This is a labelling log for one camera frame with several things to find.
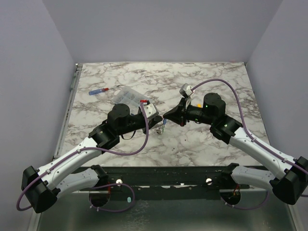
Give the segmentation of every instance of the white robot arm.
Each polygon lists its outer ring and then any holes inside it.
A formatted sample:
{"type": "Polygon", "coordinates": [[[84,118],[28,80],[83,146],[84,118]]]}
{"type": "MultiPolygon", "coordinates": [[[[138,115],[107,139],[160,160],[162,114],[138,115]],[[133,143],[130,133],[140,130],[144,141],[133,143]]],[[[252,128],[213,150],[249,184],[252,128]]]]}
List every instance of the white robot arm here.
{"type": "MultiPolygon", "coordinates": [[[[51,207],[57,198],[63,195],[94,187],[98,183],[106,184],[108,176],[100,166],[72,173],[106,151],[118,155],[133,155],[140,152],[148,140],[148,129],[162,121],[157,108],[149,101],[146,102],[147,104],[141,106],[137,115],[131,115],[129,107],[125,104],[115,105],[108,113],[107,119],[94,128],[77,147],[38,169],[32,166],[25,169],[21,197],[25,194],[35,212],[40,213],[51,207]],[[139,150],[130,154],[109,150],[120,142],[119,136],[138,129],[143,129],[146,133],[145,142],[139,150]]],[[[28,207],[19,207],[21,197],[18,199],[17,209],[23,211],[28,207]]]]}
{"type": "MultiPolygon", "coordinates": [[[[203,83],[209,81],[226,83],[221,79],[211,79],[203,83]]],[[[180,90],[184,97],[163,117],[182,127],[189,121],[211,125],[210,132],[214,137],[241,149],[268,170],[232,164],[229,168],[231,177],[229,180],[237,184],[248,184],[271,190],[283,202],[294,205],[308,185],[308,160],[303,157],[296,160],[257,138],[246,129],[245,125],[225,114],[226,103],[216,93],[208,93],[204,96],[202,108],[192,106],[192,90],[194,88],[184,85],[180,90]]]]}

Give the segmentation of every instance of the marble tabletop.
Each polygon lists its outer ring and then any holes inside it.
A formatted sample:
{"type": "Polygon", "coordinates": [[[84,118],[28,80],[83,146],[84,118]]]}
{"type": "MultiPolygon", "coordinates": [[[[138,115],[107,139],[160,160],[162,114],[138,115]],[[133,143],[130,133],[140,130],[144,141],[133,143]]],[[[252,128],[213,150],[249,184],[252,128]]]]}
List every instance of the marble tabletop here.
{"type": "MultiPolygon", "coordinates": [[[[163,115],[180,102],[179,90],[184,83],[195,86],[211,78],[224,79],[235,88],[248,129],[268,142],[244,63],[96,63],[83,65],[61,154],[74,148],[107,118],[114,105],[111,100],[121,87],[97,95],[89,95],[90,90],[129,86],[152,99],[163,115]]],[[[226,113],[240,121],[235,97],[221,82],[199,87],[192,104],[202,105],[204,95],[209,92],[221,95],[227,105],[226,113]]],[[[135,151],[144,139],[145,135],[139,130],[133,139],[121,139],[113,150],[135,151]]],[[[231,162],[259,164],[244,152],[214,138],[208,125],[190,122],[180,127],[168,121],[163,134],[158,134],[155,129],[150,131],[149,141],[139,154],[118,156],[104,153],[84,166],[225,166],[231,162]]]]}

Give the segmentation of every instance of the gray wall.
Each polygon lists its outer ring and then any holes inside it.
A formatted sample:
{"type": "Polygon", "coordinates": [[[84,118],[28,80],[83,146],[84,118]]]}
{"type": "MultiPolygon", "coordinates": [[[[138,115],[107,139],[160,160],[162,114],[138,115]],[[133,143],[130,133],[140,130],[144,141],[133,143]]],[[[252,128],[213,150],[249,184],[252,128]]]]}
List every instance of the gray wall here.
{"type": "Polygon", "coordinates": [[[1,2],[0,33],[0,229],[22,231],[23,169],[51,160],[75,65],[41,0],[1,2]]]}
{"type": "MultiPolygon", "coordinates": [[[[308,1],[284,0],[247,64],[270,143],[308,158],[308,1]]],[[[307,222],[308,199],[297,202],[307,222]]]]}
{"type": "Polygon", "coordinates": [[[248,61],[282,0],[43,0],[76,62],[248,61]]]}

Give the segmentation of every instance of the purple cable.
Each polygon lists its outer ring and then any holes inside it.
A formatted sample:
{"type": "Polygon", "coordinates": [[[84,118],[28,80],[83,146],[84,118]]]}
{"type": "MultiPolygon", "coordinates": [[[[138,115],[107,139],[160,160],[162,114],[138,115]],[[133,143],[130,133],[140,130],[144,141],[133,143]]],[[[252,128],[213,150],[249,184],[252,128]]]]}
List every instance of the purple cable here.
{"type": "Polygon", "coordinates": [[[125,187],[128,187],[129,190],[131,191],[132,195],[133,195],[133,199],[131,201],[131,204],[127,207],[127,208],[123,208],[123,209],[119,209],[119,210],[111,210],[111,209],[106,209],[106,208],[101,208],[101,207],[95,207],[93,204],[92,204],[92,201],[91,201],[91,198],[90,198],[90,204],[91,204],[91,207],[93,208],[96,208],[98,210],[101,210],[101,211],[106,211],[106,212],[111,212],[111,213],[121,213],[121,212],[125,212],[131,208],[133,208],[133,206],[135,205],[135,193],[134,193],[134,190],[127,184],[117,184],[117,183],[114,183],[114,184],[106,184],[106,185],[103,185],[103,186],[98,186],[98,187],[93,187],[91,189],[101,189],[101,188],[107,188],[109,186],[117,186],[117,185],[123,185],[125,187]]]}
{"type": "Polygon", "coordinates": [[[269,200],[269,196],[270,196],[269,192],[266,191],[266,197],[265,197],[264,201],[261,204],[255,206],[255,207],[251,207],[251,208],[244,208],[244,207],[239,207],[239,206],[235,206],[235,205],[230,205],[222,197],[221,197],[221,200],[225,203],[225,205],[232,207],[232,208],[236,208],[236,209],[240,209],[240,210],[253,210],[253,209],[260,208],[261,206],[266,204],[266,202],[269,200]]]}
{"type": "MultiPolygon", "coordinates": [[[[106,152],[106,153],[112,153],[112,154],[116,154],[116,155],[135,155],[139,152],[141,152],[146,143],[148,142],[148,139],[149,139],[149,125],[148,125],[148,119],[146,117],[146,113],[145,113],[145,110],[144,110],[144,107],[143,107],[143,103],[140,104],[140,108],[142,110],[142,114],[143,114],[143,117],[144,117],[144,120],[145,120],[145,130],[146,130],[146,135],[145,135],[145,140],[144,140],[144,143],[143,145],[141,146],[140,149],[138,149],[137,151],[135,152],[132,152],[132,153],[118,153],[118,152],[115,152],[115,151],[111,151],[111,150],[108,150],[108,149],[104,149],[104,148],[97,148],[97,147],[88,147],[88,148],[81,148],[80,151],[85,151],[85,150],[99,150],[99,151],[103,151],[103,152],[106,152]]],[[[61,161],[59,161],[58,163],[56,163],[54,166],[52,166],[49,171],[52,171],[54,170],[57,166],[59,166],[61,163],[63,163],[64,161],[66,161],[67,159],[71,158],[72,156],[76,155],[78,153],[78,151],[75,151],[73,153],[71,153],[70,155],[66,156],[65,158],[63,158],[61,161]]],[[[32,206],[28,206],[28,207],[25,207],[25,208],[21,208],[20,207],[20,201],[21,199],[23,198],[23,196],[25,195],[25,193],[29,190],[29,188],[35,184],[39,179],[43,178],[44,176],[47,175],[47,172],[44,172],[42,175],[38,176],[37,178],[35,178],[31,183],[29,183],[25,189],[22,191],[22,193],[20,194],[20,196],[18,197],[17,199],[17,203],[16,203],[16,208],[18,211],[25,211],[27,209],[30,209],[32,206]]]]}

